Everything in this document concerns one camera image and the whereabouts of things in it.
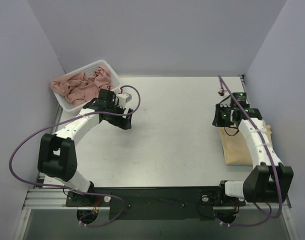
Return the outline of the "yellow t shirt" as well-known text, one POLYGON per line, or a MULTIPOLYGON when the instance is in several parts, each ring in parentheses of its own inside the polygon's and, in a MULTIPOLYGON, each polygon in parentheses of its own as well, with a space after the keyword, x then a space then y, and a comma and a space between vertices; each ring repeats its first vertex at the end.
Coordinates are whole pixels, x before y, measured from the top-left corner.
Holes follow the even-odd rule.
POLYGON ((236 135, 227 134, 224 127, 219 129, 227 165, 251 165, 253 168, 278 165, 280 160, 273 149, 269 125, 257 118, 243 119, 238 129, 236 135))

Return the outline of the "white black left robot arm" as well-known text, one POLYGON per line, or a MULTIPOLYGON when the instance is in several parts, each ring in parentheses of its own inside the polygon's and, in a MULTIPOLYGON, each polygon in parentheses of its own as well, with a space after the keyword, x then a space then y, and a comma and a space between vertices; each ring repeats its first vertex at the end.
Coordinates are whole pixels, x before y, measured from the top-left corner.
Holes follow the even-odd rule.
POLYGON ((69 122, 54 134, 44 134, 40 140, 37 169, 65 186, 80 191, 77 200, 84 206, 94 203, 94 184, 78 172, 76 146, 80 140, 102 121, 122 130, 132 128, 133 109, 126 110, 132 99, 129 93, 101 89, 98 97, 86 103, 78 114, 78 119, 69 122))

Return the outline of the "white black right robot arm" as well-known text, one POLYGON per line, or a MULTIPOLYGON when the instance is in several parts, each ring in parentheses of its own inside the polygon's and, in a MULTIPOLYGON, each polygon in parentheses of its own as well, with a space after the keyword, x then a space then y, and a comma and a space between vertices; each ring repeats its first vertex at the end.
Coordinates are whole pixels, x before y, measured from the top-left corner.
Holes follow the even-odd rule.
POLYGON ((257 108, 251 108, 245 92, 234 92, 215 106, 212 122, 219 136, 228 165, 252 165, 243 181, 223 180, 216 191, 218 203, 227 205, 233 198, 252 203, 283 203, 294 177, 273 149, 270 129, 257 108))

